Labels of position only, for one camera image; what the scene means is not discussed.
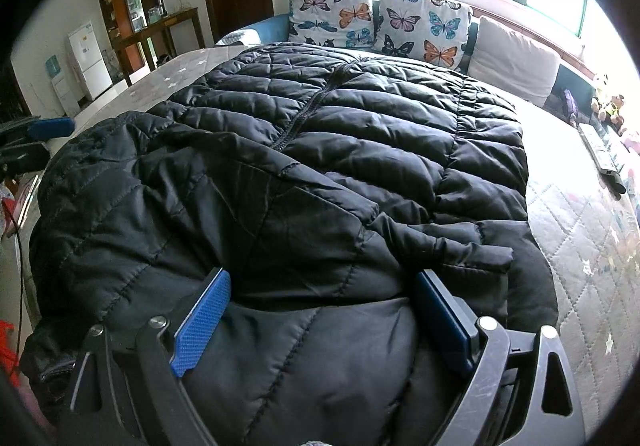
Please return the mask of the right butterfly print pillow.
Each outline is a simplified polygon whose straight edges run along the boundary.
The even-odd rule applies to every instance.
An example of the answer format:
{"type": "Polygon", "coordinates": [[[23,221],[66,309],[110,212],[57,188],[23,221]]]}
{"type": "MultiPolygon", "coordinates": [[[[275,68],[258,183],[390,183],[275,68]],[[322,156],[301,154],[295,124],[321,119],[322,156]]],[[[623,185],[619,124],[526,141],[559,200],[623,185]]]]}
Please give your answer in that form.
{"type": "Polygon", "coordinates": [[[451,0],[378,0],[375,49],[456,70],[460,66],[472,8],[451,0]]]}

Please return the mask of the white remote keyboard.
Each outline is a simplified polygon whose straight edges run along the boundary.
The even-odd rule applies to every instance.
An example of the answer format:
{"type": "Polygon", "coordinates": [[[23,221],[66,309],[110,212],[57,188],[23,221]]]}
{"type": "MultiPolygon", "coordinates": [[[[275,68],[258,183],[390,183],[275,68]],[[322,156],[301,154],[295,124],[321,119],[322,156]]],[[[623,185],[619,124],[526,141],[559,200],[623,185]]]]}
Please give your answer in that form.
{"type": "Polygon", "coordinates": [[[582,140],[589,150],[598,171],[603,175],[616,174],[617,168],[614,161],[596,129],[590,124],[579,123],[578,132],[582,136],[582,140]]]}

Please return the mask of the wooden shelf cabinet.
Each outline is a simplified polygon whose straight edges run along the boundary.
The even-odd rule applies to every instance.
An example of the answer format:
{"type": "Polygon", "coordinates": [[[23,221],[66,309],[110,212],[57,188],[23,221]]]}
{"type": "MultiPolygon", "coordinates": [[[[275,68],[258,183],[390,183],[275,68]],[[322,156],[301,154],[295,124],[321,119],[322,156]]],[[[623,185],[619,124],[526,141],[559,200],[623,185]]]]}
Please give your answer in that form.
{"type": "Polygon", "coordinates": [[[116,48],[120,42],[164,19],[167,16],[164,0],[99,0],[99,4],[108,40],[125,79],[148,63],[146,55],[151,57],[154,67],[172,55],[172,44],[165,31],[121,50],[116,48]]]}

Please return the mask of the butterfly print pillow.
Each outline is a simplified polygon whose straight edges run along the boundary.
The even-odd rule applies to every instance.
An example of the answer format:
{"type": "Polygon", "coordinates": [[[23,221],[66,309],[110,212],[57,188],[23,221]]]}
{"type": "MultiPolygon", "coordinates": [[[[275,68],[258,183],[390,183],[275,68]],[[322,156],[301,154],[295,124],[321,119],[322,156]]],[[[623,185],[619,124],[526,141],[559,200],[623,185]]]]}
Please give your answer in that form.
{"type": "Polygon", "coordinates": [[[472,8],[451,0],[378,0],[375,49],[456,70],[460,66],[472,8]]]}
{"type": "Polygon", "coordinates": [[[290,0],[288,40],[368,48],[374,44],[373,0],[290,0]]]}

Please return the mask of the white small refrigerator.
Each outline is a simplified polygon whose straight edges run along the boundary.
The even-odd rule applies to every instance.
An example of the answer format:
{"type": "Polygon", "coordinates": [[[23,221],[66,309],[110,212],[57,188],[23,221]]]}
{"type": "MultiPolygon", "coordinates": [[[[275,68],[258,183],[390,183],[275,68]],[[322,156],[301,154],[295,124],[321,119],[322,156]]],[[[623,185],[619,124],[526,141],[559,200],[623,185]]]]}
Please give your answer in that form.
{"type": "Polygon", "coordinates": [[[72,65],[89,100],[95,100],[113,84],[91,22],[67,35],[72,65]]]}

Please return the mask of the plush toys on ledge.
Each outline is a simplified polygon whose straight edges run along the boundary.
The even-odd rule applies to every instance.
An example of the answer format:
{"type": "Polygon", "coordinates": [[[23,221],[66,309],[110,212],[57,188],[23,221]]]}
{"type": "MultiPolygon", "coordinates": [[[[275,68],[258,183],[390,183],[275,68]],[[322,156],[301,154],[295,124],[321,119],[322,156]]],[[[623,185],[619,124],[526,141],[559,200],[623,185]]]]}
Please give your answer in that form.
{"type": "Polygon", "coordinates": [[[618,135],[622,134],[625,119],[620,110],[622,110],[625,103],[624,96],[611,93],[606,73],[594,76],[593,88],[594,91],[590,102],[592,113],[600,123],[612,126],[618,135]]]}

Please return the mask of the plain white pillow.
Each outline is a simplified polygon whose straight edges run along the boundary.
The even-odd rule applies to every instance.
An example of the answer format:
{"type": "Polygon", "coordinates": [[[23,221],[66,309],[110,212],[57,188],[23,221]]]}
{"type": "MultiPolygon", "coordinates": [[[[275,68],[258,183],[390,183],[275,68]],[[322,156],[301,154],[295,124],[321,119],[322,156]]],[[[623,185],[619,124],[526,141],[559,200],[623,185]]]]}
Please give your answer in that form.
{"type": "Polygon", "coordinates": [[[468,75],[542,107],[552,92],[560,62],[560,55],[547,45],[483,16],[468,75]]]}

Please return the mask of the left butterfly print pillow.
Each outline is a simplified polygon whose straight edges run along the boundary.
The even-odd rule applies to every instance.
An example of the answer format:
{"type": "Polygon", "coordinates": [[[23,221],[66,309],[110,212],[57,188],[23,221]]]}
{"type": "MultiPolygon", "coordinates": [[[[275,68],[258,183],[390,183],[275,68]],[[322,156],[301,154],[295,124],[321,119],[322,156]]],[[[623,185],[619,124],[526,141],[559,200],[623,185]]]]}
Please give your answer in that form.
{"type": "Polygon", "coordinates": [[[373,0],[290,0],[288,40],[368,48],[374,44],[373,0]]]}

